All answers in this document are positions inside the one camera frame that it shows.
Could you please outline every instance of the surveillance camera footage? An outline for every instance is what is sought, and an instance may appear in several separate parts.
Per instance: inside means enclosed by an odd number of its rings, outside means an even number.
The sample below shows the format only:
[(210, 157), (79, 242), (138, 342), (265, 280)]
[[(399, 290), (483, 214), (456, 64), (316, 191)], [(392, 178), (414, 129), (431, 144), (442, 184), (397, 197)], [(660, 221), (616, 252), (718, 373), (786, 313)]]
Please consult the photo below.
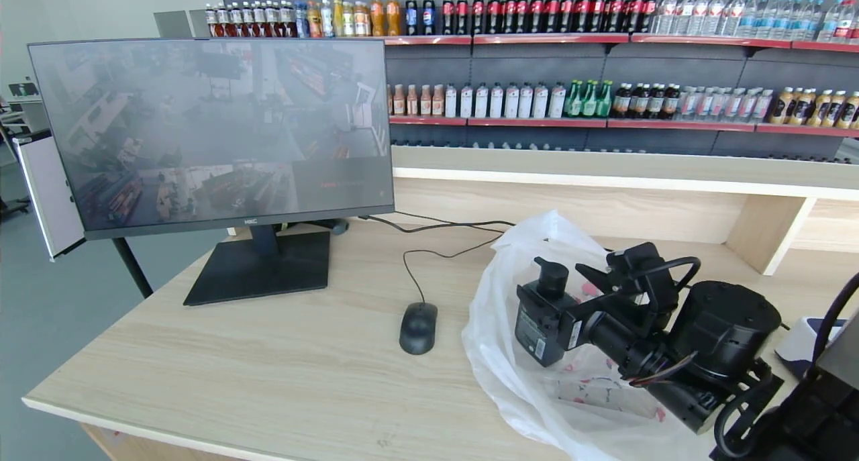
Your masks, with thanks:
[(393, 204), (380, 42), (69, 42), (30, 55), (87, 231)]

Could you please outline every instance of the desk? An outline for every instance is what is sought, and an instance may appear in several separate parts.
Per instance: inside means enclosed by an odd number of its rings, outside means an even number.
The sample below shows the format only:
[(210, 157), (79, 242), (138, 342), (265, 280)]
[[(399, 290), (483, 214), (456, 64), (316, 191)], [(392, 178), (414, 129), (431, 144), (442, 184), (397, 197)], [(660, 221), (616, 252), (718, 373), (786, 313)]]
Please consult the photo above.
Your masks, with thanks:
[[(427, 299), (439, 307), (438, 334), (426, 355), (399, 348), (400, 319), (417, 299), (402, 251), (454, 252), (488, 235), (405, 235), (353, 220), (347, 234), (332, 238), (325, 290), (183, 307), (203, 256), (24, 403), (87, 424), (117, 460), (568, 459), (507, 427), (464, 355), (460, 333), (489, 248), (455, 260), (412, 257)], [(598, 239), (610, 248), (636, 243)], [(788, 324), (825, 312), (857, 265), (856, 254), (793, 250), (776, 275), (763, 277), (725, 246), (657, 245), (666, 258), (699, 256), (696, 280), (763, 293)], [(711, 443), (711, 434), (701, 442)]]

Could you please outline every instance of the black mouse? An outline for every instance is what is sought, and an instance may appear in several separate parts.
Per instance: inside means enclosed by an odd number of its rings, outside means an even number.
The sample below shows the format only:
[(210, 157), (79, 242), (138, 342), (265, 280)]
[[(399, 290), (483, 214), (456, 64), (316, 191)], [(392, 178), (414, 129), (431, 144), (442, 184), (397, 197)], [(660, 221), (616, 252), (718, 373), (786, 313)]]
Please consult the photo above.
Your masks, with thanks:
[(399, 326), (399, 347), (412, 355), (426, 354), (436, 344), (438, 307), (426, 302), (408, 306)]

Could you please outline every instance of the monitor base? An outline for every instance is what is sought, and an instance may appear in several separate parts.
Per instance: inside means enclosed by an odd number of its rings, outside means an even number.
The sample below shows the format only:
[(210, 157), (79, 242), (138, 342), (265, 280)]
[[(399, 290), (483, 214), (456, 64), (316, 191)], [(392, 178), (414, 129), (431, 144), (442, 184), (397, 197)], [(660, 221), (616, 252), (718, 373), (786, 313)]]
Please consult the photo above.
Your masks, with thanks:
[(330, 232), (277, 237), (252, 226), (254, 238), (226, 241), (212, 251), (183, 305), (205, 305), (328, 286)]

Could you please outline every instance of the plastic bag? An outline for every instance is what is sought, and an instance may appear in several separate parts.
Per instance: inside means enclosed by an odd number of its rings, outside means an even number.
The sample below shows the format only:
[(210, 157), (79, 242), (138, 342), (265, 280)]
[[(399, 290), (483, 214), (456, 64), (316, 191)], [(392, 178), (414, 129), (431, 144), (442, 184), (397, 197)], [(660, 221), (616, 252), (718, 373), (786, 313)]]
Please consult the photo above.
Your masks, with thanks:
[(570, 269), (567, 293), (599, 295), (574, 271), (576, 263), (605, 268), (605, 250), (549, 211), (510, 228), (492, 245), (462, 332), (476, 380), (513, 429), (564, 450), (576, 461), (706, 459), (712, 437), (696, 436), (644, 389), (620, 379), (617, 366), (592, 345), (567, 352), (544, 368), (513, 336), (516, 285), (536, 280), (534, 257)]

